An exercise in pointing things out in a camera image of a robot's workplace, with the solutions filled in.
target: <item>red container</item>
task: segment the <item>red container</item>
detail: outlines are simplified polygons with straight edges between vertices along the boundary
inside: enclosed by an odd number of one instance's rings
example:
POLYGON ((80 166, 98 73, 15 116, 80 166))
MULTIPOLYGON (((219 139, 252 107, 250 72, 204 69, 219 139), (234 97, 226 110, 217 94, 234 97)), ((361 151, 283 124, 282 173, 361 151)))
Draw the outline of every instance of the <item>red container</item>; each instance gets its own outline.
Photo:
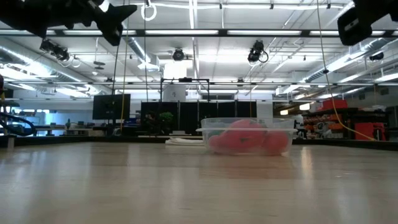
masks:
MULTIPOLYGON (((386 140, 386 130, 383 123, 356 123, 355 131, 380 141, 386 140)), ((355 133, 356 140, 369 140, 368 138, 355 133)))
MULTIPOLYGON (((336 108, 348 108, 348 104, 346 100, 335 100, 336 108)), ((326 100, 322 102, 322 107, 319 109, 321 110, 330 110, 333 109, 333 102, 332 100, 326 100)))

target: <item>plastic bin lid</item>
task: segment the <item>plastic bin lid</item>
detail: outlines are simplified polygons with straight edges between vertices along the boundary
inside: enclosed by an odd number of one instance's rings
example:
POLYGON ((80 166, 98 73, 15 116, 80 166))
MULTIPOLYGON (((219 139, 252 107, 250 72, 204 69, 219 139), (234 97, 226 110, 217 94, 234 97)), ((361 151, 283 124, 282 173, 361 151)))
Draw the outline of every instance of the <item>plastic bin lid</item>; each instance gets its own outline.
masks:
POLYGON ((196 131, 287 131, 296 132, 294 128, 199 128, 196 131))

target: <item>clear plastic container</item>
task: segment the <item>clear plastic container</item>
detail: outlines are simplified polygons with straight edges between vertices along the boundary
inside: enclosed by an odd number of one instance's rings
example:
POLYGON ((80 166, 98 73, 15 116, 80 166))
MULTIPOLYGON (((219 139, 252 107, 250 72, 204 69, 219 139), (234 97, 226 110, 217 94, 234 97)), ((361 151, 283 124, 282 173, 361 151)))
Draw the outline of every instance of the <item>clear plastic container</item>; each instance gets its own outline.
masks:
POLYGON ((205 146, 219 154, 286 155, 292 147, 294 120, 208 118, 201 121, 205 146))

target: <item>wooden table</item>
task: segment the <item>wooden table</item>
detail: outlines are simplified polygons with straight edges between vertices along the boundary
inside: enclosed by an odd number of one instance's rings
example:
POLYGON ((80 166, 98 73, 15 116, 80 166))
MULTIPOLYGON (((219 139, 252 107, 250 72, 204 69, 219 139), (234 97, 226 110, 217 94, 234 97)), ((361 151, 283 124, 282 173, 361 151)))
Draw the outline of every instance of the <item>wooden table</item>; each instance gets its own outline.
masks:
POLYGON ((396 223, 398 154, 294 146, 290 157, 79 143, 0 154, 2 224, 396 223))

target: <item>black monitor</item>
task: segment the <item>black monitor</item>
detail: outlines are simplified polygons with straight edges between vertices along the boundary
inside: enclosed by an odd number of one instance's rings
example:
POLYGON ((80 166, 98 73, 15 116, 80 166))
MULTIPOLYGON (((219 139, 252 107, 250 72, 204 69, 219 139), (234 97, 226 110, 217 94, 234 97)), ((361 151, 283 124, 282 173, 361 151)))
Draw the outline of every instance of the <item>black monitor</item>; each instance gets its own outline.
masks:
MULTIPOLYGON (((94 96, 93 119, 120 119, 123 95, 94 96)), ((130 118, 130 94, 124 95, 123 119, 130 118)))

